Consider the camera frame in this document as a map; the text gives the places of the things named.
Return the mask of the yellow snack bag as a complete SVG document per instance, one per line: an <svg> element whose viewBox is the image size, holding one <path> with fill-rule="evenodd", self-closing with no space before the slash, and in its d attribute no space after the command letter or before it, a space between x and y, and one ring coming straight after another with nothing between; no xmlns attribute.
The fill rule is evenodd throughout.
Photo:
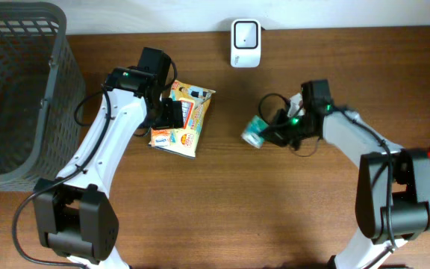
<svg viewBox="0 0 430 269"><path fill-rule="evenodd" d="M187 158L195 158L205 114L215 92L215 90L185 84L176 80L172 84L169 97L174 101L181 101L184 126L180 129L172 129L175 132L174 144L152 148Z"/></svg>

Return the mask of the green tissue pack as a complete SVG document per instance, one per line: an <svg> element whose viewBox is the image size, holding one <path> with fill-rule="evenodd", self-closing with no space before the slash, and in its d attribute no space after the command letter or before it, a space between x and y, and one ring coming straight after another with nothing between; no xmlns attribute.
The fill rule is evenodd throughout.
<svg viewBox="0 0 430 269"><path fill-rule="evenodd" d="M241 137L249 145L260 149L264 144L264 139L261 137L261 132L268 127L267 123L259 116L255 115L249 121L247 127L244 129Z"/></svg>

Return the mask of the orange tissue pack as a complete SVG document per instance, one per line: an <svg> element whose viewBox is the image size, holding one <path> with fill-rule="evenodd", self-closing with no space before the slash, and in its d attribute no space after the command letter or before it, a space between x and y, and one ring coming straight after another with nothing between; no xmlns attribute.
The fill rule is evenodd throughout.
<svg viewBox="0 0 430 269"><path fill-rule="evenodd" d="M150 146L166 147L175 143L175 132L172 129L151 130Z"/></svg>

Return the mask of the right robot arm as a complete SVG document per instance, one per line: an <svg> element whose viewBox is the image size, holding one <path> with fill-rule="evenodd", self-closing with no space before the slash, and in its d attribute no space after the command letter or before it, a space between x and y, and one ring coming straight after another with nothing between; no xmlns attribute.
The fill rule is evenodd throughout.
<svg viewBox="0 0 430 269"><path fill-rule="evenodd" d="M260 136L298 150L318 137L357 168L357 230L328 268L379 268L400 247L430 231L430 160L424 149L406 149L368 126L359 113L339 107L325 79L301 85L300 100L280 109Z"/></svg>

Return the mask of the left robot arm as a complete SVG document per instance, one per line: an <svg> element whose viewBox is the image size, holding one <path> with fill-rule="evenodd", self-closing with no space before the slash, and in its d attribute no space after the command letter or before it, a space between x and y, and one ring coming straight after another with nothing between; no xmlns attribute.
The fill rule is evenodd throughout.
<svg viewBox="0 0 430 269"><path fill-rule="evenodd" d="M184 125L181 103L162 96L170 88L169 55L144 48L132 67L117 67L102 85L102 103L88 133L56 179L40 179L30 197L42 246L77 268L127 268L115 244L119 221L110 187L138 129Z"/></svg>

